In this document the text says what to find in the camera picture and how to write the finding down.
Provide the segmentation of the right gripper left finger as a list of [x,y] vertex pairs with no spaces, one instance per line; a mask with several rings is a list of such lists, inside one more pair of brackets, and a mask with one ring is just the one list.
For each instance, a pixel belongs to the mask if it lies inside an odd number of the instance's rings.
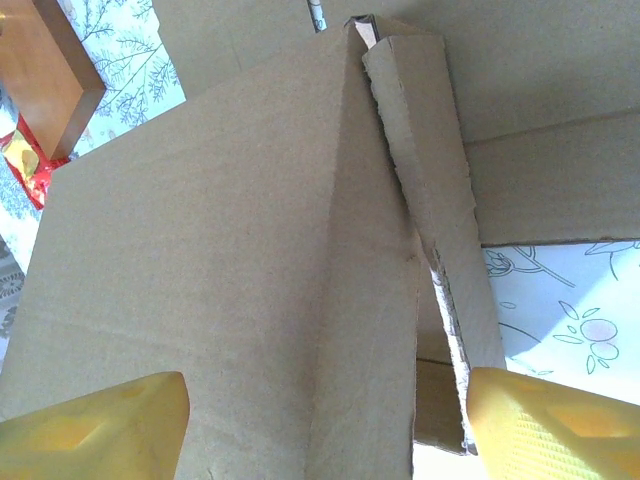
[[174,480],[190,416],[155,373],[0,423],[0,480]]

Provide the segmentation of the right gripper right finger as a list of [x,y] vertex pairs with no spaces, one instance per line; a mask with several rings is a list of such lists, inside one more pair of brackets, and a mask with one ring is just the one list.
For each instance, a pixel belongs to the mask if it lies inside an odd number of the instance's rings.
[[475,368],[467,414],[490,480],[640,480],[640,406]]

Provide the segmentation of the brown cardboard mailer box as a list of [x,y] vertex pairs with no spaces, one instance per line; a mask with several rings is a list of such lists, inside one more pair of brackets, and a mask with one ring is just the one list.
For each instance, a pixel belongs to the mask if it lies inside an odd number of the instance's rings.
[[0,423],[177,371],[174,480],[411,480],[503,363],[444,39],[356,17],[54,174]]
[[319,6],[443,36],[485,245],[640,240],[640,0],[152,0],[184,93],[314,32]]

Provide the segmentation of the floral table cloth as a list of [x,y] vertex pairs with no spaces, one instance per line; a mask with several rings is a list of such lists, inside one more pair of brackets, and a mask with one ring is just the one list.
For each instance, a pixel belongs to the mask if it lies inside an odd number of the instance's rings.
[[[476,215],[451,74],[450,82]],[[185,94],[181,104],[197,96]],[[640,240],[485,245],[479,226],[478,235],[503,350],[499,367],[640,403]]]

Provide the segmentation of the red snack packet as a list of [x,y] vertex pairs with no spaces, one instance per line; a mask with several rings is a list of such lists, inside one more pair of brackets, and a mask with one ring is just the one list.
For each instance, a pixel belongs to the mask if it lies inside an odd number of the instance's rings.
[[16,129],[0,138],[0,154],[37,210],[44,208],[52,173],[70,162],[68,157],[50,159],[21,115]]

